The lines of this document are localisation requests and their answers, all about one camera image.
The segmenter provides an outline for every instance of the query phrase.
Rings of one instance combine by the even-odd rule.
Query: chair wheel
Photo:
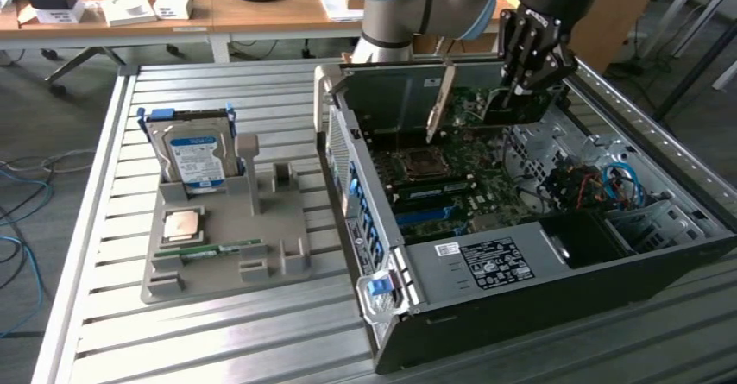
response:
[[[173,46],[173,45],[165,45],[165,51],[172,55],[172,56],[179,56],[181,53],[180,53],[180,49]]]
[[[54,97],[62,97],[67,94],[67,87],[62,85],[48,86],[48,91]]]
[[[41,49],[41,56],[48,60],[58,60],[58,53],[50,49]]]

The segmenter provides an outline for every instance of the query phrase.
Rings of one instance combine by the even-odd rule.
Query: blue hard drive label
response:
[[[171,145],[181,183],[193,193],[212,191],[225,179],[221,160],[215,154],[217,149],[215,137],[176,138],[171,140]]]
[[[460,253],[480,289],[534,278],[511,237],[463,246]]]

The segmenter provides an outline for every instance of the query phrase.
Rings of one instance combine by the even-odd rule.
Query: office chair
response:
[[[165,45],[165,51],[173,55],[180,55],[180,50],[173,45]],[[117,53],[113,51],[112,47],[104,47],[104,46],[95,46],[95,47],[87,47],[81,52],[77,53],[77,55],[71,58],[71,60],[64,63],[64,65],[56,69],[56,71],[44,79],[44,81],[48,83],[48,91],[57,97],[67,94],[67,88],[62,85],[57,85],[54,82],[64,76],[67,73],[69,73],[77,66],[80,66],[92,56],[96,54],[103,54],[111,60],[119,65],[124,66],[125,61],[121,59],[121,57],[117,55]],[[58,54],[52,49],[41,49],[41,55],[44,58],[49,60],[57,60]]]

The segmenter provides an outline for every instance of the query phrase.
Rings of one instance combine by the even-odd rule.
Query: robotic arm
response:
[[[594,0],[519,0],[516,11],[503,10],[498,56],[504,60],[499,94],[503,109],[518,110],[534,91],[546,89],[577,69],[567,48],[575,23]],[[410,60],[415,34],[458,40],[483,32],[496,0],[366,0],[362,39],[354,62]]]

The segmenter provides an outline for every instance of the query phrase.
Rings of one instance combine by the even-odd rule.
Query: white box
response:
[[[100,7],[111,27],[157,20],[148,0],[103,0]]]
[[[79,23],[81,21],[81,15],[84,15],[81,0],[29,0],[29,2],[38,23]]]
[[[156,0],[153,12],[161,19],[187,20],[192,14],[192,0]]]

